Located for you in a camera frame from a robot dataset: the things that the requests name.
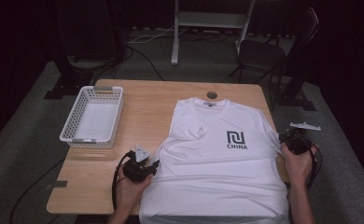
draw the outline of basket handle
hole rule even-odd
[[[96,139],[72,139],[72,143],[79,143],[79,144],[96,144]]]
[[[94,86],[92,87],[94,91],[112,91],[112,87],[104,87],[104,86]]]

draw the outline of logo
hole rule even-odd
[[[237,149],[248,149],[245,145],[244,133],[243,132],[229,132],[228,135],[228,145],[227,148],[237,148]]]

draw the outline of white stand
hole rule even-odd
[[[179,52],[179,26],[203,26],[203,27],[221,27],[221,28],[242,28],[240,40],[236,41],[237,53],[239,53],[240,43],[245,39],[248,24],[251,19],[252,9],[255,0],[250,0],[246,14],[228,14],[228,13],[205,13],[205,12],[187,12],[179,11],[179,0],[175,0],[175,26],[174,26],[174,46],[171,64],[178,64]]]

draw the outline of white bracket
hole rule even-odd
[[[135,160],[136,162],[143,161],[146,158],[149,158],[150,152],[144,150],[139,145],[135,145]]]
[[[307,124],[306,122],[298,124],[298,123],[292,123],[290,122],[289,124],[292,127],[296,127],[296,128],[302,128],[302,129],[310,129],[310,130],[317,130],[317,131],[321,131],[321,127],[316,127],[310,124]]]

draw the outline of black cable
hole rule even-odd
[[[13,223],[13,216],[17,209],[17,206],[21,202],[21,200],[24,198],[25,194],[27,194],[40,180],[43,179],[48,173],[50,173],[54,168],[56,168],[58,165],[60,165],[65,159],[62,159],[58,161],[56,164],[54,164],[52,167],[50,167],[42,176],[40,176],[28,189],[25,190],[25,192],[19,197],[19,199],[14,203],[13,208],[9,215],[9,224]]]
[[[54,223],[59,217],[60,215],[55,216],[48,224]]]
[[[95,76],[95,79],[92,81],[92,86],[95,85],[95,83],[97,82],[98,78],[106,71],[112,69],[115,65],[111,64],[110,66],[108,66],[107,68],[105,68],[103,71],[101,71],[97,76]]]
[[[119,170],[120,170],[120,166],[123,163],[123,161],[129,156],[129,152],[124,154],[124,156],[121,158],[118,166],[116,167],[115,173],[113,174],[113,181],[112,181],[112,204],[113,204],[113,209],[116,210],[116,185],[123,180],[124,178],[122,178],[121,180],[118,181],[118,176],[119,176]]]
[[[184,33],[179,36],[179,39],[184,42],[197,42],[197,41],[203,41],[202,35],[198,32],[189,32]]]
[[[312,144],[312,146],[314,146],[316,148],[316,152],[318,153],[319,155],[319,166],[317,167],[317,170],[315,171],[315,177],[319,174],[319,172],[321,171],[322,169],[322,152],[321,150],[319,150],[319,148],[316,146],[316,144]]]
[[[309,151],[310,156],[311,156],[311,160],[312,160],[311,175],[310,175],[309,181],[308,181],[308,183],[306,185],[307,191],[308,191],[311,188],[311,186],[313,185],[314,180],[315,180],[316,176],[318,175],[318,173],[319,173],[319,171],[320,171],[320,169],[322,167],[322,154],[321,154],[321,151],[319,150],[319,148],[314,143],[311,143],[310,146],[309,146],[303,137],[301,137],[300,135],[298,135],[298,137],[302,140],[302,142],[306,143],[307,150]],[[314,146],[316,148],[316,151],[318,152],[318,155],[320,155],[320,158],[321,158],[320,162],[319,162],[319,169],[317,169],[318,162],[315,159],[315,155],[314,155],[313,151],[311,150],[312,146]]]
[[[211,37],[206,37],[205,34],[203,34],[203,35],[204,35],[204,41],[209,42],[209,43],[220,43],[220,42],[226,41],[229,38],[229,36],[226,35],[225,37],[223,37],[223,38],[221,38],[219,40],[213,40],[213,39],[217,39],[217,38],[222,37],[221,32],[218,32],[217,34],[215,34],[214,36],[211,36]]]
[[[132,50],[134,50],[134,51],[136,51],[137,53],[139,53],[139,54],[141,54],[144,58],[146,58],[147,59],[147,61],[150,63],[150,65],[152,65],[152,67],[153,67],[153,70],[155,70],[155,72],[156,72],[156,74],[158,75],[158,77],[162,80],[162,81],[165,81],[164,80],[164,78],[159,74],[159,72],[158,72],[158,70],[156,69],[156,67],[155,67],[155,65],[153,65],[153,63],[152,63],[152,61],[144,54],[144,53],[142,53],[141,51],[139,51],[139,50],[137,50],[137,49],[134,49],[134,48],[132,48],[132,47],[130,47],[130,46],[127,46],[127,48],[129,48],[129,49],[132,49]]]
[[[133,50],[131,50],[131,53],[129,56],[127,56],[125,59],[123,59],[122,63],[126,62],[127,60],[129,60],[131,57],[133,56]]]
[[[101,63],[101,64],[98,64],[98,65],[95,65],[93,67],[79,67],[79,66],[75,66],[75,65],[72,65],[71,66],[75,69],[82,69],[82,70],[94,70],[94,69],[99,69],[99,68],[102,68],[102,67],[106,67],[108,66],[110,63],[112,63],[113,60],[110,60],[110,61],[107,61],[105,63]]]
[[[148,36],[129,36],[129,40],[127,40],[128,44],[146,44],[148,41],[156,40],[156,39],[168,39],[168,38],[174,38],[175,35],[148,35]],[[133,42],[135,39],[143,39],[140,42]]]

